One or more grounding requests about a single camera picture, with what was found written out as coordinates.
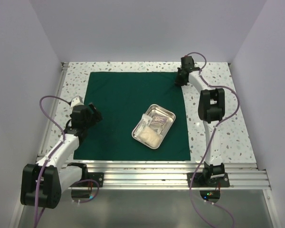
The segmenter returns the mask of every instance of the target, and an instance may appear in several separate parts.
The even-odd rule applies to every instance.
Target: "cable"
[[[199,70],[199,76],[200,76],[201,80],[202,80],[207,86],[212,87],[212,88],[224,88],[224,89],[227,89],[227,90],[229,90],[232,94],[234,94],[235,97],[236,97],[236,99],[237,99],[237,108],[236,108],[236,110],[235,110],[230,116],[227,116],[226,118],[224,118],[223,120],[221,120],[220,122],[218,122],[218,123],[215,125],[215,127],[214,127],[214,129],[213,129],[213,132],[212,132],[212,134],[211,134],[211,137],[210,137],[208,146],[206,147],[205,154],[204,154],[204,156],[202,157],[200,163],[198,164],[198,166],[196,167],[196,169],[195,169],[195,171],[194,171],[194,173],[193,173],[193,176],[192,176],[191,182],[190,182],[190,187],[189,187],[190,200],[191,200],[191,203],[192,203],[193,208],[195,209],[196,213],[197,213],[197,214],[201,217],[201,219],[204,220],[209,226],[211,226],[212,228],[216,228],[215,225],[213,225],[212,223],[210,223],[209,221],[207,221],[207,219],[206,219],[206,218],[200,213],[200,211],[197,209],[197,207],[196,207],[196,205],[195,205],[195,203],[194,203],[194,200],[193,200],[193,196],[192,196],[192,184],[193,184],[193,179],[194,179],[194,177],[195,177],[195,175],[196,175],[198,169],[199,169],[200,166],[202,165],[202,163],[203,163],[203,161],[204,161],[204,159],[205,159],[205,157],[206,157],[206,155],[207,155],[207,153],[208,153],[208,151],[209,151],[210,144],[211,144],[211,142],[212,142],[212,140],[213,140],[213,137],[214,137],[214,134],[215,134],[215,132],[216,132],[216,130],[217,130],[217,127],[218,127],[221,123],[223,123],[223,122],[225,122],[226,120],[228,120],[228,119],[230,119],[231,117],[233,117],[233,116],[238,112],[238,110],[239,110],[239,98],[238,98],[238,95],[236,94],[236,92],[235,92],[233,89],[231,89],[230,87],[228,87],[228,86],[224,86],[224,85],[220,85],[220,86],[219,86],[219,85],[210,85],[210,84],[204,79],[204,77],[201,75],[201,72],[202,72],[203,68],[205,68],[205,66],[206,66],[206,64],[207,64],[206,57],[205,57],[203,54],[199,53],[199,52],[190,52],[189,54],[187,54],[187,55],[185,55],[185,56],[188,56],[188,55],[191,55],[191,54],[200,55],[200,56],[202,56],[202,57],[204,58],[204,60],[205,60],[204,65],[203,65],[203,66],[200,68],[200,70]],[[230,217],[231,217],[231,219],[232,219],[232,228],[234,228],[234,226],[235,226],[235,219],[234,219],[233,215],[231,214],[231,212],[228,211],[226,208],[222,207],[221,205],[214,204],[214,206],[223,209],[224,211],[226,211],[226,212],[230,215]]]
[[[92,183],[94,183],[94,184],[96,185],[96,187],[97,187],[97,191],[96,191],[96,193],[95,193],[94,196],[90,196],[90,198],[87,199],[87,200],[83,200],[83,201],[81,201],[81,200],[77,200],[77,201],[74,200],[74,202],[77,202],[77,203],[87,203],[87,202],[90,202],[91,200],[93,200],[93,199],[98,195],[98,192],[99,192],[99,184],[98,184],[98,182],[95,181],[95,180],[92,180],[92,179],[80,180],[80,181],[75,182],[74,184],[80,184],[80,183],[84,183],[84,182],[92,182]]]
[[[53,150],[52,152],[48,155],[47,157],[47,160],[43,163],[42,167],[41,167],[41,170],[39,172],[39,175],[38,175],[38,179],[37,179],[37,184],[36,184],[36,194],[35,194],[35,207],[34,207],[34,228],[37,227],[38,223],[39,223],[39,220],[45,210],[45,208],[42,209],[40,215],[38,216],[38,201],[39,201],[39,188],[40,188],[40,182],[41,182],[41,177],[42,177],[42,174],[43,174],[43,171],[47,165],[47,162],[48,160],[53,156],[53,154],[58,150],[58,148],[64,143],[65,139],[66,139],[66,134],[64,133],[62,127],[53,119],[51,118],[47,113],[46,111],[44,110],[43,106],[42,106],[42,101],[45,99],[45,98],[55,98],[55,99],[58,99],[58,100],[61,100],[63,102],[66,102],[67,104],[70,104],[70,102],[60,98],[60,97],[57,97],[57,96],[52,96],[52,95],[48,95],[48,96],[44,96],[40,99],[39,101],[39,106],[40,106],[40,109],[41,111],[43,112],[43,114],[53,123],[55,124],[59,130],[61,131],[62,133],[62,137],[63,137],[63,141],[61,141]]]

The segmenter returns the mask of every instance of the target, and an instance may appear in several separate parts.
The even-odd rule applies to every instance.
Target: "purple cable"
[[[200,70],[199,70],[199,76],[200,76],[201,80],[202,80],[207,86],[212,87],[212,88],[224,88],[224,89],[227,89],[227,90],[229,90],[231,93],[233,93],[233,94],[235,95],[236,99],[237,99],[237,108],[236,108],[236,110],[235,110],[230,116],[227,116],[226,118],[224,118],[223,120],[221,120],[220,122],[218,122],[218,123],[215,125],[215,127],[214,127],[214,129],[213,129],[213,132],[212,132],[212,134],[211,134],[211,137],[210,137],[208,146],[207,146],[207,148],[206,148],[205,154],[204,154],[204,156],[202,157],[200,163],[198,164],[198,166],[196,167],[196,169],[195,169],[195,171],[194,171],[194,173],[193,173],[193,176],[192,176],[191,182],[190,182],[190,187],[189,187],[190,200],[191,200],[191,203],[192,203],[193,208],[195,209],[196,213],[197,213],[197,214],[201,217],[201,219],[204,220],[209,226],[211,226],[212,228],[216,228],[215,225],[213,225],[212,223],[210,223],[209,221],[207,221],[207,219],[206,219],[206,218],[200,213],[200,211],[197,209],[197,207],[196,207],[196,205],[195,205],[195,203],[194,203],[194,200],[193,200],[192,184],[193,184],[193,180],[194,180],[194,177],[195,177],[195,175],[196,175],[198,169],[199,169],[200,166],[202,165],[202,163],[203,163],[203,161],[204,161],[204,159],[205,159],[205,157],[206,157],[206,155],[207,155],[207,153],[208,153],[208,151],[209,151],[209,147],[210,147],[210,144],[211,144],[211,142],[212,142],[212,140],[213,140],[213,137],[214,137],[214,134],[215,134],[215,132],[216,132],[216,130],[217,130],[217,127],[218,127],[221,123],[223,123],[224,121],[226,121],[226,120],[230,119],[231,117],[233,117],[233,116],[238,112],[238,110],[239,110],[239,98],[238,98],[238,95],[236,94],[236,92],[235,92],[233,89],[231,89],[230,87],[228,87],[228,86],[224,86],[224,85],[220,85],[220,86],[219,86],[219,85],[210,85],[210,84],[204,79],[204,77],[201,75],[201,72],[202,72],[203,68],[205,68],[205,66],[206,66],[206,64],[207,64],[206,57],[205,57],[203,54],[199,53],[199,52],[190,52],[190,53],[187,54],[186,56],[191,55],[191,54],[200,55],[200,56],[202,56],[202,57],[204,58],[204,60],[205,60],[205,64],[204,64],[204,65],[200,68]],[[230,217],[232,218],[232,228],[234,228],[234,226],[235,226],[235,219],[234,219],[233,215],[231,214],[231,212],[228,211],[226,208],[222,207],[221,205],[214,204],[214,206],[223,209],[224,211],[226,211],[226,212],[230,215]]]
[[[79,183],[84,183],[84,182],[92,182],[92,183],[96,184],[96,186],[97,186],[97,191],[96,191],[95,195],[94,195],[92,198],[90,197],[90,198],[87,199],[87,200],[76,201],[76,202],[79,202],[79,203],[87,203],[87,202],[90,202],[92,199],[94,199],[94,198],[98,195],[98,192],[99,192],[99,184],[97,183],[97,181],[92,180],[92,179],[80,180],[80,181],[75,182],[74,184],[79,184]]]
[[[63,136],[63,141],[61,141],[61,142],[53,149],[53,151],[48,155],[48,159],[50,159],[50,158],[53,156],[53,154],[58,150],[58,148],[64,143],[64,141],[65,141],[65,139],[66,139],[66,134],[64,133],[62,127],[61,127],[53,118],[51,118],[51,117],[46,113],[46,111],[44,110],[44,108],[42,107],[42,101],[43,101],[45,98],[48,98],[48,97],[55,98],[55,99],[59,99],[59,100],[64,101],[64,102],[66,102],[66,103],[68,103],[68,104],[69,104],[69,102],[66,101],[66,100],[64,100],[64,99],[62,99],[62,98],[60,98],[60,97],[52,96],[52,95],[44,96],[44,97],[42,97],[42,98],[40,99],[40,101],[39,101],[39,106],[40,106],[40,109],[41,109],[41,111],[43,112],[43,114],[44,114],[53,124],[55,124],[55,125],[59,128],[59,130],[62,132],[62,136]],[[41,213],[40,213],[40,215],[38,216],[39,188],[40,188],[41,177],[42,177],[43,171],[44,171],[44,169],[45,169],[45,167],[46,167],[46,165],[47,165],[47,162],[48,162],[48,160],[46,160],[46,161],[44,162],[43,166],[41,167],[41,170],[40,170],[40,172],[39,172],[38,179],[37,179],[37,184],[36,184],[35,208],[34,208],[34,228],[37,227],[38,222],[39,222],[39,220],[40,220],[40,218],[41,218],[41,216],[42,216],[42,214],[43,214],[43,212],[44,212],[44,208],[43,208],[42,211],[41,211]]]

